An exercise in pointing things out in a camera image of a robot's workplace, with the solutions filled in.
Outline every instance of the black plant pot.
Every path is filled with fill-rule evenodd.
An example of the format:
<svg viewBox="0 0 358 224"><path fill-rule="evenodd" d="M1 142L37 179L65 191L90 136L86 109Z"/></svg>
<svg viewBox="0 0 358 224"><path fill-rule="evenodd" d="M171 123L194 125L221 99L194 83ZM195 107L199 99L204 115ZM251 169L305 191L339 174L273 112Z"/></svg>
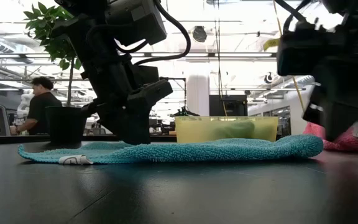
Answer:
<svg viewBox="0 0 358 224"><path fill-rule="evenodd" d="M81 108L46 107L50 142L53 144L73 144L81 142L86 117Z"/></svg>

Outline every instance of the plant stem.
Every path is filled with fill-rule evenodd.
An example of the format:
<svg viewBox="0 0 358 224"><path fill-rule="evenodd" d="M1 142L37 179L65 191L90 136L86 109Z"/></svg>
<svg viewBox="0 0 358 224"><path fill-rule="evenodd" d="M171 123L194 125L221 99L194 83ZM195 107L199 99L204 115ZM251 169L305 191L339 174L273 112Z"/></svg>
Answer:
<svg viewBox="0 0 358 224"><path fill-rule="evenodd" d="M74 73L74 58L70 62L70 77L68 81L68 94L67 94L67 107L71 105L71 84L73 83L73 73Z"/></svg>

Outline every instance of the black cable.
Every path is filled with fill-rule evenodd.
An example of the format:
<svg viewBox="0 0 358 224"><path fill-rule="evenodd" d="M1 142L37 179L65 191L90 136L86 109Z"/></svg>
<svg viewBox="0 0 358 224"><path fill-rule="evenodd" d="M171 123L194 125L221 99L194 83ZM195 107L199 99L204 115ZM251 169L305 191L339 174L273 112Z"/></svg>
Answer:
<svg viewBox="0 0 358 224"><path fill-rule="evenodd" d="M125 27L130 27L132 26L132 24L123 24L123 25L112 25L112 24L103 24L103 25L96 25L94 27L92 27L88 33L86 33L86 37L85 37L85 41L87 44L89 44L89 46L93 49L96 50L92 41L92 36L97 33L100 32L102 30L117 30L120 28L125 28Z"/></svg>
<svg viewBox="0 0 358 224"><path fill-rule="evenodd" d="M175 27L177 27L180 32L185 36L186 39L186 49L183 53L178 54L178 55L172 55L172 56L165 56L165 57L156 57L156 58L148 58L148 59L144 59L141 61L138 61L135 63L135 65L141 65L144 63L149 63L149 62L158 62L158 61L162 61L162 60L174 60L174 59L179 59L182 58L184 56L186 56L191 49L191 40L190 40L190 36L189 33L187 33L187 30L180 24L180 22L178 22L176 19L174 19L162 6L159 0L154 0L154 4L157 7L157 9L160 11L160 13L169 21L171 22Z"/></svg>
<svg viewBox="0 0 358 224"><path fill-rule="evenodd" d="M219 102L222 101L223 111L225 116L227 116L226 106L224 105L224 100L223 100L223 82L222 82L222 73L221 73L221 18L220 17L218 18L218 27L216 27L216 19L214 20L214 23L215 23L216 50L218 53L218 93L220 96Z"/></svg>
<svg viewBox="0 0 358 224"><path fill-rule="evenodd" d="M115 43L115 48L117 48L119 51L121 51L122 53L125 53L125 54L135 53L147 45L147 41L145 40L141 44L139 44L137 47L134 47L133 49L130 49L130 50L126 50L126 49L122 49L120 46L118 46L116 41L114 41L114 43Z"/></svg>
<svg viewBox="0 0 358 224"><path fill-rule="evenodd" d="M109 1L108 4L112 4L112 3L116 2L116 1L118 1L118 0L111 0L111 1Z"/></svg>
<svg viewBox="0 0 358 224"><path fill-rule="evenodd" d="M300 9L304 8L305 6L307 6L309 3L311 2L311 0L303 0L301 2L301 4L299 4L298 7L296 7L296 11L299 12ZM288 32L289 28L290 28L290 24L291 21L293 19L293 14L290 14L290 16L288 16L288 18L285 20L284 22L284 26L283 26L283 32Z"/></svg>
<svg viewBox="0 0 358 224"><path fill-rule="evenodd" d="M292 8L288 3L286 3L284 0L274 0L279 4L281 7L283 7L285 10L291 13L291 15L295 16L296 19L302 22L306 22L306 18L302 16L297 10Z"/></svg>

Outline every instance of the white pillar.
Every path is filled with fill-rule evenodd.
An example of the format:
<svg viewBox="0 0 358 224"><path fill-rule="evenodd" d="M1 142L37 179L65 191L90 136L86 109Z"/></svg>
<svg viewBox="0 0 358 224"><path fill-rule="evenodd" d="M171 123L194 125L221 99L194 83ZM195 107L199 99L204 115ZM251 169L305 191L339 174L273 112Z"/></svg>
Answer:
<svg viewBox="0 0 358 224"><path fill-rule="evenodd" d="M192 65L186 70L186 89L188 109L201 116L209 116L209 74L207 66Z"/></svg>

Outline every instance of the man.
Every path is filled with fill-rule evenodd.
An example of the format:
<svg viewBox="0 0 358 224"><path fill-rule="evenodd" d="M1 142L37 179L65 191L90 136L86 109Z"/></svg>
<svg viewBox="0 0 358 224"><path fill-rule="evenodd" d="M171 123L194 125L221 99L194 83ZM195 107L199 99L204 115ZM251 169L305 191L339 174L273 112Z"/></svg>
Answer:
<svg viewBox="0 0 358 224"><path fill-rule="evenodd" d="M32 80L34 97L30 101L30 111L23 125L11 128L11 134L16 135L28 131L30 135L48 134L47 116L45 108L48 106L62 106L62 102L50 92L53 83L45 77Z"/></svg>

